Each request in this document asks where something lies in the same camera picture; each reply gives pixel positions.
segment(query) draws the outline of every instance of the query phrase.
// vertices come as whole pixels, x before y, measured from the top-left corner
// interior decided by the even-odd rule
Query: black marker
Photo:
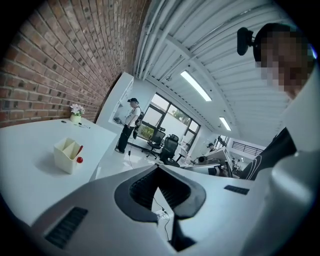
[[[90,127],[89,126],[86,126],[85,124],[82,124],[82,123],[78,123],[79,125],[81,125],[81,126],[83,126],[83,127],[86,127],[86,128],[88,128],[88,129],[90,129]]]

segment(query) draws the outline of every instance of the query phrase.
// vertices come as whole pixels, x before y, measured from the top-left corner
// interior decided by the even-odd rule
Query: brick wall
[[[47,0],[0,66],[0,127],[70,117],[94,121],[122,72],[133,73],[151,0]]]

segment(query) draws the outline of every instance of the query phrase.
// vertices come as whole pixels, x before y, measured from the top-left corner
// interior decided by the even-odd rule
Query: potted flower
[[[81,115],[85,113],[85,109],[83,106],[80,106],[78,104],[72,104],[70,106],[71,108],[71,116],[70,116],[70,120],[73,123],[80,123],[81,122]]]

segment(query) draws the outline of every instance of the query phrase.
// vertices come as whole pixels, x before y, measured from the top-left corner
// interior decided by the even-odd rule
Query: white floor
[[[146,152],[141,152],[141,149],[136,148],[134,146],[131,147],[130,145],[126,147],[125,154],[121,154],[114,151],[111,156],[109,157],[104,156],[101,159],[100,161],[101,170],[98,175],[98,179],[119,174],[122,172],[130,171],[132,169],[136,169],[144,166],[153,166],[156,163],[158,164],[161,163],[159,161],[159,157],[155,160],[155,157],[153,155],[150,155],[149,157],[146,157],[146,156],[147,156]],[[156,190],[154,194],[154,198],[164,208],[164,210],[168,213],[170,218],[169,221],[163,218],[159,219],[158,226],[157,226],[158,232],[160,233],[161,237],[165,241],[168,240],[168,237],[169,237],[169,240],[171,240],[174,212],[171,210],[171,208],[167,204],[167,201],[165,200],[165,198],[163,197],[159,189]],[[152,203],[153,212],[156,212],[162,209],[156,203],[155,200],[153,200],[153,203]]]

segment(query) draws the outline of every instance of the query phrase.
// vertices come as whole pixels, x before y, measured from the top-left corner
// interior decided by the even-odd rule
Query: white square container
[[[71,138],[64,138],[54,145],[53,154],[55,165],[68,174],[72,174],[81,165],[77,158],[81,157],[80,145]]]

